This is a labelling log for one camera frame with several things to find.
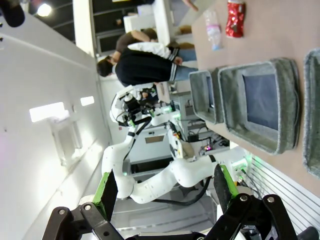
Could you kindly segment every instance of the white pillar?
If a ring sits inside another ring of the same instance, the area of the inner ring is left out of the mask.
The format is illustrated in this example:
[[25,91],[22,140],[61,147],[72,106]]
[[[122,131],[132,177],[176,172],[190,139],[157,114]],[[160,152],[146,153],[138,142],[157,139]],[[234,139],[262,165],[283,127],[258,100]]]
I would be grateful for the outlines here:
[[75,45],[95,57],[96,36],[92,16],[92,0],[73,0]]

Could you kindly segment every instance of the white slatted panel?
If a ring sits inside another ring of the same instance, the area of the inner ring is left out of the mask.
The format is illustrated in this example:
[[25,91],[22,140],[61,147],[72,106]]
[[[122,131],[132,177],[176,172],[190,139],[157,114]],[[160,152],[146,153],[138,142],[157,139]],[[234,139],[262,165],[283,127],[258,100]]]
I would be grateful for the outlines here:
[[[320,198],[258,157],[252,158],[248,175],[262,197],[268,194],[281,197],[297,234],[309,226],[314,226],[320,233]],[[255,189],[249,179],[245,181]]]

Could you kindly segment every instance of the green tape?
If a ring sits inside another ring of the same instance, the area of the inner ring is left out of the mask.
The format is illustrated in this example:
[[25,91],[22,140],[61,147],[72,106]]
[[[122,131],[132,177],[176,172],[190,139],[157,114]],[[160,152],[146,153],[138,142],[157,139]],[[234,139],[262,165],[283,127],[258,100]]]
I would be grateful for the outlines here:
[[96,206],[96,208],[99,210],[99,212],[103,215],[103,217],[106,219],[107,214],[105,211],[105,206],[101,201],[101,197],[105,191],[106,183],[109,177],[109,172],[105,172],[101,178],[101,181],[99,183],[99,186],[95,192],[94,198],[92,203]]
[[227,167],[225,165],[220,165],[220,167],[222,168],[224,178],[226,180],[226,183],[228,184],[229,191],[231,193],[231,198],[233,199],[239,194],[238,189],[237,189]]

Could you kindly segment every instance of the blue jeans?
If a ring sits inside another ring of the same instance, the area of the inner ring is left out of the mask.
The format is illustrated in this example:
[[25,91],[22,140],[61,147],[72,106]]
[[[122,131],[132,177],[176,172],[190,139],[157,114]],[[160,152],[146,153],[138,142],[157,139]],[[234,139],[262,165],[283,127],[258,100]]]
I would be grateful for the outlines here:
[[[196,61],[196,51],[194,49],[180,49],[178,57],[182,58],[184,62]],[[183,81],[189,79],[189,73],[198,71],[197,68],[187,66],[176,66],[174,81]]]

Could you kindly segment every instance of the hand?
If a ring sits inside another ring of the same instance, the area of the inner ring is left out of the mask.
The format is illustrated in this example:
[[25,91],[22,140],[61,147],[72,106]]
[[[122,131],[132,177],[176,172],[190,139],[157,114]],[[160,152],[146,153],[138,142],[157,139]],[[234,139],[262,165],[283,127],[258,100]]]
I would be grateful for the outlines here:
[[195,10],[196,12],[199,11],[199,9],[196,7],[196,5],[194,5],[191,0],[182,0],[182,2],[184,2],[185,5],[187,5],[189,8]]
[[173,60],[173,62],[177,65],[181,65],[183,63],[183,59],[179,56],[176,56],[175,59]]

